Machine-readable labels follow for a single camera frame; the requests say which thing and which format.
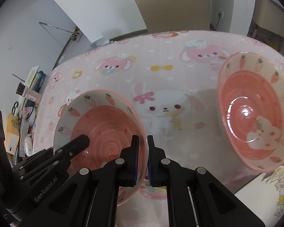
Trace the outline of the pink cartoon tablecloth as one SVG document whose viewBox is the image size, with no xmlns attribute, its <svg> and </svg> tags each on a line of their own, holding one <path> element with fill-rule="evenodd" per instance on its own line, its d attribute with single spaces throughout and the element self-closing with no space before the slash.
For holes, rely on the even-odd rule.
<svg viewBox="0 0 284 227">
<path fill-rule="evenodd" d="M 184 168 L 205 168 L 235 194 L 262 174 L 248 168 L 233 149 L 218 106 L 220 70 L 239 52 L 261 55 L 284 73 L 284 57 L 270 46 L 215 31 L 144 35 L 70 59 L 50 75 L 38 108 L 33 152 L 53 148 L 58 112 L 69 96 L 107 90 L 131 104 L 146 136 L 153 136 L 167 158 Z M 146 175 L 136 193 L 118 205 L 116 226 L 169 225 L 166 188 L 150 186 Z"/>
</svg>

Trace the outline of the white cartoon plate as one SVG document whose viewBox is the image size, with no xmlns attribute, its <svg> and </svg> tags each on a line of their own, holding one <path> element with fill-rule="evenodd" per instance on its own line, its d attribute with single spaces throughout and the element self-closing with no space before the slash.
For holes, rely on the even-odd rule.
<svg viewBox="0 0 284 227">
<path fill-rule="evenodd" d="M 235 196 L 265 226 L 275 226 L 284 214 L 284 165 L 262 173 L 239 189 Z"/>
</svg>

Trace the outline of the pink strawberry bowl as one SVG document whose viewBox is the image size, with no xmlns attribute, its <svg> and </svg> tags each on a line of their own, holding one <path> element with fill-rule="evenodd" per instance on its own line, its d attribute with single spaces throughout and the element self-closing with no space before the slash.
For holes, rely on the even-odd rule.
<svg viewBox="0 0 284 227">
<path fill-rule="evenodd" d="M 72 159 L 75 171 L 99 169 L 120 156 L 139 137 L 137 185 L 120 187 L 118 204 L 123 204 L 140 188 L 147 171 L 148 144 L 145 128 L 136 110 L 123 97 L 107 90 L 92 90 L 69 96 L 58 112 L 53 148 L 57 152 L 79 135 L 86 135 L 89 146 Z"/>
</svg>

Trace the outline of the beige bathroom vanity cabinet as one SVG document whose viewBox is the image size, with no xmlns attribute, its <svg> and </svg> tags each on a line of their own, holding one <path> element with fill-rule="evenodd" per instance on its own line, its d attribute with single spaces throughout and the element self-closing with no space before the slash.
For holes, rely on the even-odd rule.
<svg viewBox="0 0 284 227">
<path fill-rule="evenodd" d="M 284 8 L 274 0 L 255 0 L 252 20 L 257 26 L 284 38 Z"/>
</svg>

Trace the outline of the pink carrot bunny bowl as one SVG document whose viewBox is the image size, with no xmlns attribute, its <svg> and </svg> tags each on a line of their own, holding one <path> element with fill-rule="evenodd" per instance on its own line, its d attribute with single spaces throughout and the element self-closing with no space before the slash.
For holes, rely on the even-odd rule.
<svg viewBox="0 0 284 227">
<path fill-rule="evenodd" d="M 228 58 L 218 76 L 225 134 L 241 161 L 268 173 L 284 163 L 284 73 L 252 52 Z"/>
</svg>

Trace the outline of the beige three-door refrigerator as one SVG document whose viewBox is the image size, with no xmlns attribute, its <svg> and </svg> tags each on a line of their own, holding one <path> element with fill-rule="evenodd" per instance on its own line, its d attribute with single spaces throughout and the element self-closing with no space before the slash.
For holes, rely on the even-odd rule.
<svg viewBox="0 0 284 227">
<path fill-rule="evenodd" d="M 134 1 L 150 33 L 210 29 L 210 0 Z"/>
</svg>

